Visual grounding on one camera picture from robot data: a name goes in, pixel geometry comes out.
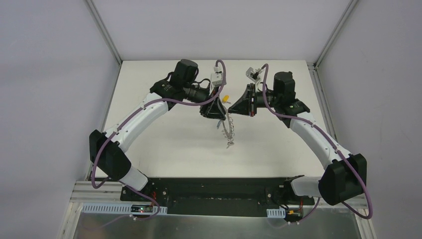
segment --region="white tabletop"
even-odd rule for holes
[[[195,61],[197,80],[209,78],[213,60]],[[245,76],[269,64],[267,85],[271,89],[274,74],[293,72],[296,97],[303,101],[325,128],[305,61],[226,60],[227,85],[222,96],[234,103],[251,81]],[[177,61],[124,61],[113,95],[105,128],[121,120],[135,108],[157,81],[174,71]],[[252,117],[231,114],[234,120],[234,145],[227,141],[218,120],[206,119],[199,107],[174,106],[151,124],[134,141],[126,155],[149,177],[289,177],[300,174],[321,176],[323,168],[302,139],[267,109],[258,109]],[[101,170],[97,177],[106,176]]]

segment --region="gray wall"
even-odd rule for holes
[[[0,238],[55,238],[118,66],[84,2],[0,3]]]
[[[95,0],[124,60],[315,61],[349,0]]]
[[[381,239],[422,234],[421,11],[362,0],[319,70],[339,141],[368,160]]]

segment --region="yellow object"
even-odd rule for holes
[[[221,100],[223,103],[226,103],[228,101],[228,96],[224,96],[223,99]]]

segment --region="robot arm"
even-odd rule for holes
[[[262,93],[256,92],[256,82],[260,82],[259,73],[249,68],[246,75],[255,83],[247,85],[243,96],[228,109],[229,113],[255,116],[257,108],[265,108]],[[322,197],[330,205],[336,205],[354,196],[363,193],[363,189],[346,166],[340,156],[332,148],[328,140],[317,131],[310,109],[300,100],[296,99],[295,81],[291,72],[278,72],[274,76],[273,90],[266,91],[267,102],[274,108],[276,113],[292,116],[293,118],[279,119],[291,130],[297,133],[315,153],[324,167],[322,177],[295,177],[285,183],[285,188],[297,196]],[[343,152],[348,162],[358,172],[363,182],[366,183],[366,159],[361,155],[352,155],[348,150],[339,145],[332,137],[329,139],[337,146],[337,150]]]
[[[148,182],[148,178],[131,165],[124,154],[133,141],[157,118],[168,112],[176,104],[170,101],[160,101],[162,98],[181,102],[183,99],[194,103],[210,100],[222,85],[222,73],[218,68],[211,75],[207,88],[195,84],[198,65],[190,60],[181,60],[176,65],[175,71],[169,73],[166,79],[156,82],[150,89],[145,99],[116,125],[103,133],[94,130],[90,134],[90,156],[94,163],[99,155],[98,167],[113,180],[118,180],[140,191]],[[225,111],[218,97],[202,104],[200,113],[209,119],[225,120]],[[103,151],[101,146],[109,140]]]

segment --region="white table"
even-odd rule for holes
[[[195,61],[197,80],[209,78],[213,60]],[[234,103],[251,81],[245,76],[269,64],[267,85],[279,71],[293,72],[296,97],[303,101],[325,128],[305,61],[226,60],[227,85],[222,96]],[[105,128],[109,128],[135,108],[158,80],[174,70],[177,61],[124,61],[113,95]],[[323,168],[302,141],[267,109],[259,108],[253,118],[231,115],[234,120],[234,145],[227,141],[218,120],[206,119],[199,107],[174,106],[151,124],[134,141],[126,155],[141,172],[150,177],[289,177],[300,174],[321,176]],[[97,177],[105,177],[97,171]]]

